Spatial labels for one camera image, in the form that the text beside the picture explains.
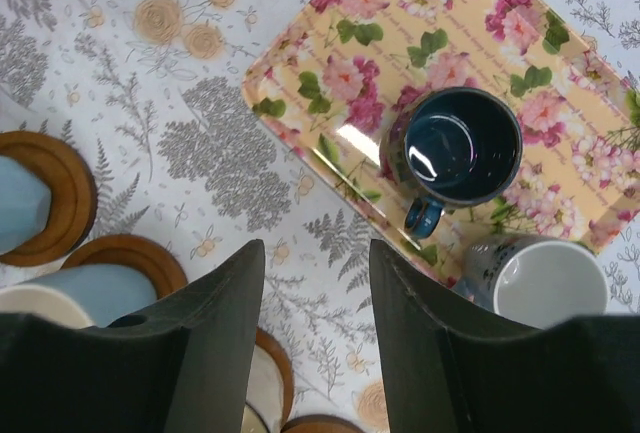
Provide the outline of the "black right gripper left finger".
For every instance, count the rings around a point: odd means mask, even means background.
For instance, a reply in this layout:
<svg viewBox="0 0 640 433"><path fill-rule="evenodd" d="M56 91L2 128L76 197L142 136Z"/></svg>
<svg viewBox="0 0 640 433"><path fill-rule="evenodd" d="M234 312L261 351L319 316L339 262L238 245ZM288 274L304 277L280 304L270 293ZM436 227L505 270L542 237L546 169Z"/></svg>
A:
<svg viewBox="0 0 640 433"><path fill-rule="evenodd" d="M107 327L1 317L5 432L237 432L263 292L265 247Z"/></svg>

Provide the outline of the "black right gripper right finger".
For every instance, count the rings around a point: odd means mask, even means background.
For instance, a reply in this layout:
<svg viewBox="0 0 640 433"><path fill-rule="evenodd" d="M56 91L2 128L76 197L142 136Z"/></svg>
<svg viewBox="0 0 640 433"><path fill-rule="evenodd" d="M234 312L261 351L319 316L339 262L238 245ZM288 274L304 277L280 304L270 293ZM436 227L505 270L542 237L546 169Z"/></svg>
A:
<svg viewBox="0 0 640 433"><path fill-rule="evenodd" d="M637 317L538 330L474 305L381 240L369 273L392 431L638 430Z"/></svg>

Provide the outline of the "brown wooden coaster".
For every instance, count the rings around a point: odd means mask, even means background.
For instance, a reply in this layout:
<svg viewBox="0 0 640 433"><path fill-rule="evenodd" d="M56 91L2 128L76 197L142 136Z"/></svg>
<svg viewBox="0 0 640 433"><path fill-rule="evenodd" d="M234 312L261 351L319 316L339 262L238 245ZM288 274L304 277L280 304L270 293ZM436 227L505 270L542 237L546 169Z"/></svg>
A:
<svg viewBox="0 0 640 433"><path fill-rule="evenodd" d="M364 433L355 424L330 415L306 415L289 420L282 433Z"/></svg>
<svg viewBox="0 0 640 433"><path fill-rule="evenodd" d="M271 334L258 328L247 402L270 432L280 432L290 417L293 398L291 360L284 347Z"/></svg>
<svg viewBox="0 0 640 433"><path fill-rule="evenodd" d="M35 174L51 191L43 231L3 254L1 262L31 267L69 254L88 235L97 211L94 177L82 156L59 139L29 131L3 133L1 154Z"/></svg>
<svg viewBox="0 0 640 433"><path fill-rule="evenodd" d="M152 283L158 298L188 284L180 263L166 248L138 235L116 234L91 240L75 250L60 269L95 264L114 264L139 271Z"/></svg>

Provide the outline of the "cream mug with black handle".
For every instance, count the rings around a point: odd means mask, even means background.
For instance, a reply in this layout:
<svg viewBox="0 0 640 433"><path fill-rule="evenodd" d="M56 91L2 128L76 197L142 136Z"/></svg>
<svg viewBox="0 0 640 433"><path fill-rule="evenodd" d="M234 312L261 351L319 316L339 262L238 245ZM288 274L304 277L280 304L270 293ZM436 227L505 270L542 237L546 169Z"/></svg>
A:
<svg viewBox="0 0 640 433"><path fill-rule="evenodd" d="M241 433L275 433L281 430L284 383L272 356L254 347Z"/></svg>

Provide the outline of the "blue mug with white interior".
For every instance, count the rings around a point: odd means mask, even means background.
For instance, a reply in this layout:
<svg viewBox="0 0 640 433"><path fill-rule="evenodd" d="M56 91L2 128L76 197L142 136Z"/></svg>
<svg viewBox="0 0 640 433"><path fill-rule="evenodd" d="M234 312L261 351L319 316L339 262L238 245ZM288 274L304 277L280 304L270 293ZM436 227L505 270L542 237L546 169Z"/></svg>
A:
<svg viewBox="0 0 640 433"><path fill-rule="evenodd" d="M116 264L64 268L1 290L3 313L34 314L69 328L105 327L157 300L141 272Z"/></svg>

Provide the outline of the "dark blue glazed mug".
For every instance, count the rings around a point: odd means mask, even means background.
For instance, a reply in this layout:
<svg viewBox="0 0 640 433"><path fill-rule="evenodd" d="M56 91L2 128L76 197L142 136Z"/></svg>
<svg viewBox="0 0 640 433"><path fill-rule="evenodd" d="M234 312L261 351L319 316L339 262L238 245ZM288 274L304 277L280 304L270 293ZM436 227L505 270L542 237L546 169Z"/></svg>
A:
<svg viewBox="0 0 640 433"><path fill-rule="evenodd" d="M411 200L404 230L431 236L444 212L473 208L501 195L523 154L516 115L490 93L451 87L405 107L384 134L381 172Z"/></svg>

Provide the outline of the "light blue mug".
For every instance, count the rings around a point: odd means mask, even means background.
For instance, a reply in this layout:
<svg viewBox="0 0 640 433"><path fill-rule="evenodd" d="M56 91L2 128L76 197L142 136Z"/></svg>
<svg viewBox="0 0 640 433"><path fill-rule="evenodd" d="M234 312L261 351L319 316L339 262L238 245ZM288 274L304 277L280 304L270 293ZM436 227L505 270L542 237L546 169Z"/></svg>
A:
<svg viewBox="0 0 640 433"><path fill-rule="evenodd" d="M46 228L51 190L16 160L1 157L1 254L9 253Z"/></svg>

